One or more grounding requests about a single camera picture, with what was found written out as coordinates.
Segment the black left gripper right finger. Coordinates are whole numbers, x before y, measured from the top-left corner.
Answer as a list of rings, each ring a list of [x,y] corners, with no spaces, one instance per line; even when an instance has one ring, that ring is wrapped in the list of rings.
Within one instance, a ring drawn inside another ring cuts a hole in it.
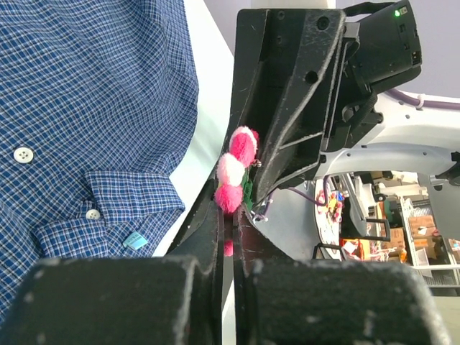
[[[233,216],[238,344],[450,344],[422,277],[394,262],[291,259]]]

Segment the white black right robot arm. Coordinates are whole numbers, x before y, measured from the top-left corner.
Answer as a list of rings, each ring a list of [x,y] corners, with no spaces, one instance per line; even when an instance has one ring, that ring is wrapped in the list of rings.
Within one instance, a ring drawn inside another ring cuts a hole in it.
[[[259,134],[253,202],[302,180],[375,170],[458,188],[459,105],[396,90],[421,64],[408,1],[241,10],[229,125]]]

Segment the blue plaid button shirt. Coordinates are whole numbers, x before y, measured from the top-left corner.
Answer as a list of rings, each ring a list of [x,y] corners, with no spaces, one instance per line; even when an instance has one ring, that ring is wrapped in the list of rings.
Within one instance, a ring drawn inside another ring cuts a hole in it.
[[[1,3],[1,316],[46,257],[151,257],[196,127],[182,1]]]

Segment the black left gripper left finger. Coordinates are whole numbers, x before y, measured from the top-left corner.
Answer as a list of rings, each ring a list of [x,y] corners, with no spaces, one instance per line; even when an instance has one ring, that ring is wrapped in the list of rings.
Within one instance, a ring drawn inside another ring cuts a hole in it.
[[[224,216],[206,182],[168,252],[44,259],[1,328],[3,344],[220,344]]]

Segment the pink flower smiley brooch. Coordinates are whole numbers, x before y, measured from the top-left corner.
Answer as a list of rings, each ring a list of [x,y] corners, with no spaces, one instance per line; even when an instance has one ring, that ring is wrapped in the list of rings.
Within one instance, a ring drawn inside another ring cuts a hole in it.
[[[256,159],[258,139],[255,130],[239,126],[230,136],[228,152],[218,161],[215,201],[225,216],[232,215],[250,195],[247,173]]]

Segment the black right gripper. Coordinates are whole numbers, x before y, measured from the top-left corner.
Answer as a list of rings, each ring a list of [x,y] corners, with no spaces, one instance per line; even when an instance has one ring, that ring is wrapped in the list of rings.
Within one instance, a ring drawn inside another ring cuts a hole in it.
[[[345,15],[358,20],[344,28]],[[324,152],[357,144],[383,122],[378,95],[416,78],[421,64],[409,1],[363,2],[343,11],[241,10],[229,126],[259,135],[252,200],[313,177],[322,141]]]

